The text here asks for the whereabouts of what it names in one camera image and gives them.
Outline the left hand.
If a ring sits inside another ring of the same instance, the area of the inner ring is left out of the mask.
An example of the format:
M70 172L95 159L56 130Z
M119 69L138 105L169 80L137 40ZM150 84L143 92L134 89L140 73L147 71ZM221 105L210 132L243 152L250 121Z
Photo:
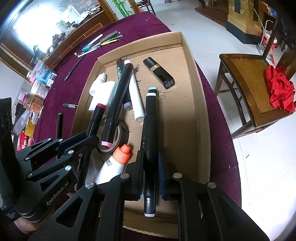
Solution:
M22 217L15 220L14 224L22 233L25 233L25 234L29 234L31 232L34 232L39 227L37 224L29 222L25 218L22 218Z

